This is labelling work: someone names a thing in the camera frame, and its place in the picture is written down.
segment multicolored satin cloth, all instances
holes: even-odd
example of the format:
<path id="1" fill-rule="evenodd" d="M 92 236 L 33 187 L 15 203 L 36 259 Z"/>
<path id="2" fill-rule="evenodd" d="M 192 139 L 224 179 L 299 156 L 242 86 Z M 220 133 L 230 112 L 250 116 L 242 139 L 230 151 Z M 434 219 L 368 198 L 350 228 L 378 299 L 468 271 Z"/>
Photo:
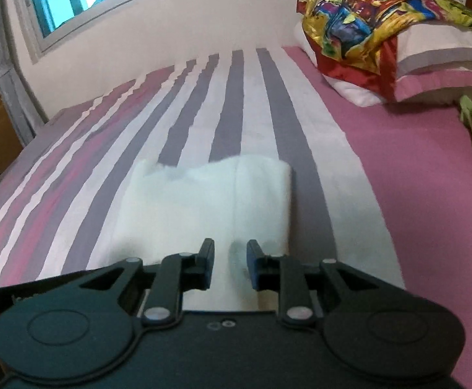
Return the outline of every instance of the multicolored satin cloth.
<path id="1" fill-rule="evenodd" d="M 438 20 L 472 29 L 472 11 L 454 0 L 298 0 L 297 12 L 316 54 L 375 75 L 382 44 L 414 23 Z"/>

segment mattress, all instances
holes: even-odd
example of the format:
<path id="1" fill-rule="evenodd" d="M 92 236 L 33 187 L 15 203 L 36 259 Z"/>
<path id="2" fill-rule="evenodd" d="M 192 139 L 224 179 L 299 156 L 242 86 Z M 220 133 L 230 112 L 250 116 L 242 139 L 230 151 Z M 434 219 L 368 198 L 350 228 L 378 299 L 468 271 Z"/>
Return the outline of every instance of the mattress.
<path id="1" fill-rule="evenodd" d="M 472 387 L 472 146 L 457 108 L 360 109 L 299 48 L 199 57 L 61 111 L 0 179 L 0 286 L 104 266 L 139 160 L 240 153 L 291 165 L 291 254 L 338 258 L 459 316 L 454 376 Z"/>

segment white towel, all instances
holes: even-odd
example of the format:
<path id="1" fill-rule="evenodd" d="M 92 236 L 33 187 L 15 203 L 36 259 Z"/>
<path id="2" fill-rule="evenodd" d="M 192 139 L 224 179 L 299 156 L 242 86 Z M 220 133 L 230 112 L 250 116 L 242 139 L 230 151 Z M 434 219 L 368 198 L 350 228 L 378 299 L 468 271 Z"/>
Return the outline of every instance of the white towel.
<path id="1" fill-rule="evenodd" d="M 183 308 L 268 310 L 274 297 L 253 291 L 246 244 L 256 239 L 267 254 L 287 253 L 290 195 L 289 165 L 262 156 L 193 169 L 142 161 L 121 203 L 110 263 L 135 256 L 149 265 L 169 254 L 196 253 L 205 238 L 212 238 L 211 288 L 185 293 Z"/>

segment white pillow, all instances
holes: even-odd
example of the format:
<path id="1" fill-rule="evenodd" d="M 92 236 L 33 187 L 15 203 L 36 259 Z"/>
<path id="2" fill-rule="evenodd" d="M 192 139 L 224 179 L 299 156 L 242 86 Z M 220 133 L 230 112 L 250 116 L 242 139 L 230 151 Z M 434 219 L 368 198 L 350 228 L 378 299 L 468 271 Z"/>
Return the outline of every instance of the white pillow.
<path id="1" fill-rule="evenodd" d="M 304 30 L 302 29 L 301 22 L 298 22 L 295 26 L 294 36 L 299 46 L 308 55 L 315 67 L 317 67 L 317 57 L 315 56 L 315 52 L 313 51 L 312 47 L 309 45 L 306 35 L 304 34 Z M 375 92 L 370 90 L 361 88 L 356 84 L 349 83 L 344 80 L 334 79 L 325 75 L 323 76 L 329 85 L 335 89 L 341 97 L 359 107 L 370 107 L 372 105 L 385 102 L 385 99 L 380 95 L 377 95 Z"/>

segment pink stripe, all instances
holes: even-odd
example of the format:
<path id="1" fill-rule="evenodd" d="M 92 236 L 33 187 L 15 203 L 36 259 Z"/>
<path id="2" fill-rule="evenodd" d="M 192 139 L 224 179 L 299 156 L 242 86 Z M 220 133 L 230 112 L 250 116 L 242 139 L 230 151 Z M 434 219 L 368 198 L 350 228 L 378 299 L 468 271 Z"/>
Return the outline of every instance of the pink stripe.
<path id="1" fill-rule="evenodd" d="M 25 235 L 20 237 L 21 240 L 18 239 L 14 251 L 9 255 L 7 264 L 0 276 L 0 286 L 14 285 L 21 281 L 32 254 L 40 244 L 40 238 L 47 224 L 54 220 L 54 211 L 57 209 L 61 198 L 69 196 L 68 189 L 71 186 L 76 187 L 77 179 L 79 185 L 84 184 L 91 171 L 87 172 L 86 175 L 83 174 L 83 171 L 89 170 L 94 154 L 107 144 L 113 144 L 126 124 L 136 118 L 147 106 L 168 76 L 167 70 L 157 70 L 149 74 L 145 82 L 122 103 L 119 110 L 104 124 L 102 131 L 88 139 L 83 148 L 77 151 L 71 163 L 65 169 L 65 171 L 69 171 L 68 174 L 64 175 L 63 180 L 57 184 L 53 191 L 43 197 L 35 211 L 30 214 L 32 218 L 29 218 L 29 221 L 32 226 L 24 229 Z M 79 190 L 75 189 L 75 191 L 76 193 L 71 195 L 72 198 L 76 196 Z M 45 243 L 47 250 L 44 256 L 46 257 L 52 239 Z"/>
<path id="2" fill-rule="evenodd" d="M 402 76 L 396 81 L 395 97 L 403 101 L 411 96 L 443 88 L 472 86 L 472 71 L 444 69 Z"/>
<path id="3" fill-rule="evenodd" d="M 103 102 L 99 104 L 90 114 L 79 124 L 79 126 L 68 136 L 58 147 L 56 147 L 51 154 L 42 161 L 30 180 L 26 183 L 25 188 L 20 195 L 14 200 L 9 208 L 6 216 L 0 222 L 0 253 L 6 245 L 9 235 L 14 227 L 14 224 L 21 214 L 22 210 L 29 203 L 30 199 L 50 174 L 55 170 L 56 165 L 61 160 L 63 155 L 69 150 L 70 146 L 90 128 L 97 123 L 97 121 L 104 116 L 108 109 L 118 100 L 118 98 L 128 90 L 129 84 L 122 85 L 114 89 Z"/>
<path id="4" fill-rule="evenodd" d="M 463 322 L 467 342 L 453 375 L 472 389 L 472 144 L 457 108 L 358 108 L 329 87 L 300 49 L 286 52 L 360 157 L 406 287 Z"/>

